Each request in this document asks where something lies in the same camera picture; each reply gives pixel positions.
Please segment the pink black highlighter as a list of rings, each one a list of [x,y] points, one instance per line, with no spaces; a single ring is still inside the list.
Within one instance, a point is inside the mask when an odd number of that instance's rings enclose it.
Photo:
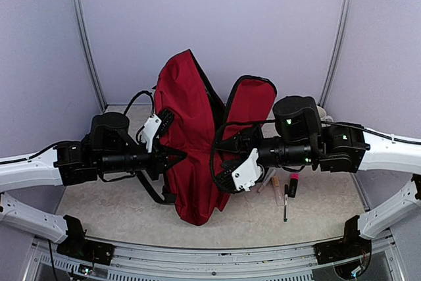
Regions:
[[[289,179],[289,191],[288,196],[294,198],[297,193],[297,186],[299,181],[299,173],[291,173]]]

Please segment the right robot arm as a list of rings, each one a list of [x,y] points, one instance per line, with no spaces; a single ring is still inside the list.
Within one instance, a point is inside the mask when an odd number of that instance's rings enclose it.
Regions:
[[[224,193],[248,191],[266,168],[311,166],[324,172],[389,170],[412,178],[371,211],[350,218],[336,245],[350,257],[362,241],[420,208],[420,140],[383,134],[360,124],[321,120],[312,97],[275,102],[272,120],[226,122],[217,130],[210,153],[210,175]]]

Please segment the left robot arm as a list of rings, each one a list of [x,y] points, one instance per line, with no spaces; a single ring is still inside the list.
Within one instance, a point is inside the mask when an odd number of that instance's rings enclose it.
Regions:
[[[140,131],[141,139],[136,141],[128,133],[130,120],[126,115],[96,115],[82,141],[60,141],[37,153],[1,159],[1,222],[55,243],[62,255],[109,265],[114,246],[87,239],[78,218],[43,212],[19,202],[9,191],[74,186],[121,172],[124,178],[136,177],[155,202],[171,205],[172,196],[160,196],[149,181],[187,156],[158,140],[173,118],[173,114],[163,118],[151,115]]]

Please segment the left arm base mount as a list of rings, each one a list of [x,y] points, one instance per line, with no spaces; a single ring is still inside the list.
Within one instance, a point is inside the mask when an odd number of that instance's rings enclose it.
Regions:
[[[57,246],[57,253],[74,259],[109,266],[114,255],[114,246],[110,243],[96,242],[85,238],[67,237]]]

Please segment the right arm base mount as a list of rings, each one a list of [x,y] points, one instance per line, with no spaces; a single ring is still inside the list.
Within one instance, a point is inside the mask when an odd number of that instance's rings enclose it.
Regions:
[[[344,242],[342,239],[338,239],[316,243],[313,248],[317,263],[324,265],[368,254],[372,250],[372,242],[365,239]]]

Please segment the red backpack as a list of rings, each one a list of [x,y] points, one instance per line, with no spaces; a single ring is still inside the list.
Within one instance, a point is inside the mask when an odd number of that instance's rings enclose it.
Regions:
[[[217,130],[228,123],[223,138],[249,127],[250,121],[268,118],[277,96],[275,85],[266,78],[239,77],[227,102],[213,89],[191,50],[171,57],[159,73],[154,92],[154,113],[168,109],[174,121],[158,137],[162,146],[185,151],[187,157],[164,173],[163,195],[175,206],[179,217],[192,225],[208,222],[214,209],[223,210],[230,198],[212,179],[212,144]]]

